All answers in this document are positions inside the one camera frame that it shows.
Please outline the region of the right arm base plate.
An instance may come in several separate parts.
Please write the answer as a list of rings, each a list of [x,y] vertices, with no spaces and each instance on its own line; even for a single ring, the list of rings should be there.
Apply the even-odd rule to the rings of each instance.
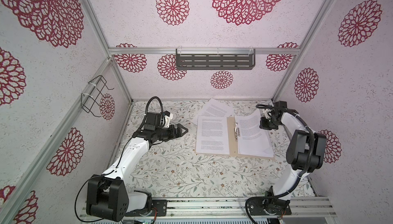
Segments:
[[[291,215],[289,200],[279,198],[262,199],[260,197],[250,198],[246,201],[248,210],[252,216],[268,216],[268,215]]]

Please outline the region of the brown cardboard folder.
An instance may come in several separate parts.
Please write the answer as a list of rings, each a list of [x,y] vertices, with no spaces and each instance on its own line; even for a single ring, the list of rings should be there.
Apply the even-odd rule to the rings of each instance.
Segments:
[[[224,156],[260,158],[260,157],[245,156],[245,155],[241,155],[238,153],[237,123],[235,122],[235,117],[226,117],[226,118],[227,118],[227,124],[228,124],[228,139],[229,139],[230,154],[224,155]],[[265,157],[262,157],[262,158],[273,160],[273,159],[275,159],[275,156],[274,156],[274,158],[265,158]]]

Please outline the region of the printed paper sheet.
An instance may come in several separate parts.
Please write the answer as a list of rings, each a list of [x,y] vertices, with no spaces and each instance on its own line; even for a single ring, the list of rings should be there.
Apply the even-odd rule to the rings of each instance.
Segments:
[[[250,157],[274,158],[270,137],[265,130],[241,129],[237,138],[238,153]]]
[[[210,99],[203,105],[202,109],[197,112],[191,122],[196,125],[198,117],[233,117],[234,109],[220,101]]]
[[[235,116],[237,138],[240,140],[265,140],[266,132],[260,128],[261,113],[256,109],[248,116]]]
[[[196,153],[229,155],[228,124],[226,117],[198,117]]]

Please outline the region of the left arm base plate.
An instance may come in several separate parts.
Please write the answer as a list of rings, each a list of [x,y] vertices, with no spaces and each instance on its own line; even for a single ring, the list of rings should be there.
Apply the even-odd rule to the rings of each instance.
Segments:
[[[150,211],[147,210],[134,210],[128,212],[126,217],[163,217],[166,216],[167,213],[167,204],[168,201],[166,199],[153,199],[152,208]]]

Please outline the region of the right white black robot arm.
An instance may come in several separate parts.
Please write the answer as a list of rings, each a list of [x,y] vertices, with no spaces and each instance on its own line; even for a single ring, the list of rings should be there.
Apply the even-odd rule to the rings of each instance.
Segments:
[[[258,104],[257,109],[266,110],[267,117],[261,117],[260,128],[277,130],[283,126],[292,135],[286,152],[288,166],[282,176],[266,191],[264,196],[246,200],[245,211],[253,224],[257,221],[251,216],[254,207],[263,215],[290,215],[291,193],[302,179],[322,167],[326,147],[326,136],[314,131],[295,109],[289,109],[285,101],[273,105]]]

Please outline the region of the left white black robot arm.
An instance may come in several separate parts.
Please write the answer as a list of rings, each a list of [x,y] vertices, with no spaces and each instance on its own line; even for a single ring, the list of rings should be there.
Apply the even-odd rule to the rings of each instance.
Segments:
[[[134,190],[128,193],[125,177],[133,172],[142,157],[153,147],[183,137],[188,129],[171,124],[173,114],[165,111],[162,101],[154,96],[147,101],[143,119],[125,144],[121,155],[102,174],[94,174],[84,182],[87,187],[86,213],[94,221],[121,222],[134,211],[142,215],[158,216],[149,192]]]

